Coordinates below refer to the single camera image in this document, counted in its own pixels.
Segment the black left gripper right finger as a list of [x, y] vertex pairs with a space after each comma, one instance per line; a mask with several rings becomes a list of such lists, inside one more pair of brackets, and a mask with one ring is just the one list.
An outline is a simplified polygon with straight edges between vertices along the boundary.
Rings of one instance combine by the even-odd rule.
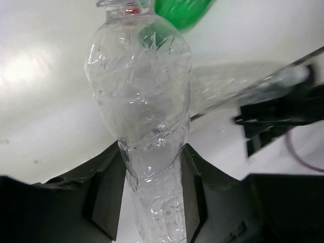
[[323, 242], [323, 177], [237, 180], [189, 144], [181, 152], [188, 242]]

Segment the green plastic bottle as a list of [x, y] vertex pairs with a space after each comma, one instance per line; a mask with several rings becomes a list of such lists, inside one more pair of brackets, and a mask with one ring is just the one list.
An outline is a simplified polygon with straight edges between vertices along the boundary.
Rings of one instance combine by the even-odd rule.
[[194, 27], [207, 13], [214, 1], [154, 1], [154, 10], [163, 21], [155, 20], [138, 34], [145, 47], [161, 47], [167, 39], [173, 39], [175, 31], [186, 31]]

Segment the clear bottle with white cap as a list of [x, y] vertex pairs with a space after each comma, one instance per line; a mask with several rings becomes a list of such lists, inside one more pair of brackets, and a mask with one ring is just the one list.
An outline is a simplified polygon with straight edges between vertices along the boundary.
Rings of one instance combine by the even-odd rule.
[[248, 61], [201, 65], [192, 74], [190, 112], [197, 115], [283, 97], [306, 80], [309, 70], [305, 65]]

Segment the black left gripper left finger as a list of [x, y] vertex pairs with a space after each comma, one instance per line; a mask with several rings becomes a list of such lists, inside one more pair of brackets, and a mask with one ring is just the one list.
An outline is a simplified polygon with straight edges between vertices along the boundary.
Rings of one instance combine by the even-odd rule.
[[1, 176], [1, 242], [113, 242], [126, 167], [117, 143], [46, 183]]

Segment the clear crinkled plastic bottle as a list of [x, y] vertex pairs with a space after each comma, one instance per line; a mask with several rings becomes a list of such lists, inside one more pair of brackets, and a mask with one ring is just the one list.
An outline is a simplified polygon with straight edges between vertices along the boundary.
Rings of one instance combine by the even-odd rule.
[[85, 70], [117, 140], [143, 242], [186, 242], [180, 152], [190, 127], [191, 50], [153, 1], [98, 1]]

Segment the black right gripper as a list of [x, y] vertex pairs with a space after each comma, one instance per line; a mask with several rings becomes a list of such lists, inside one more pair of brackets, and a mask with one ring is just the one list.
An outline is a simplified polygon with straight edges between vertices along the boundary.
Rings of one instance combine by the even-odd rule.
[[323, 120], [323, 84], [314, 64], [305, 66], [308, 74], [283, 97], [245, 105], [234, 123], [244, 128], [247, 157], [284, 135], [288, 129]]

